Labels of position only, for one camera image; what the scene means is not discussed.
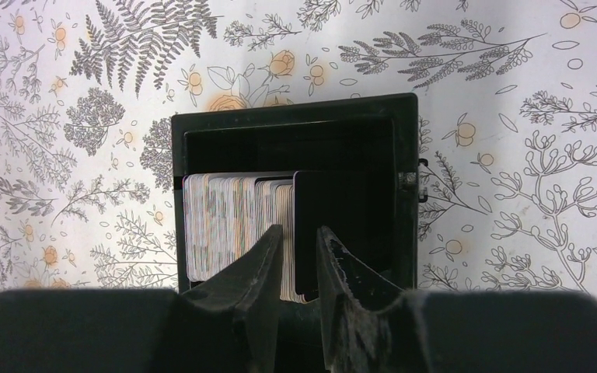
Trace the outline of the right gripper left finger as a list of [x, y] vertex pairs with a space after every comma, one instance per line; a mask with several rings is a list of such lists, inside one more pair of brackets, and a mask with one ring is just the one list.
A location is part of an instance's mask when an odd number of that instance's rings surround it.
[[283, 261], [283, 229], [272, 225], [246, 254], [182, 294], [191, 372], [274, 370]]

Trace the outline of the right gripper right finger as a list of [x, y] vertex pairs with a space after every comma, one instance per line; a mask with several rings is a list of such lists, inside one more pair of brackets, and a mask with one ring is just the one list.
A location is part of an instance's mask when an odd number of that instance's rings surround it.
[[318, 228], [323, 359], [331, 372], [402, 372], [412, 318], [402, 291], [364, 264], [327, 226]]

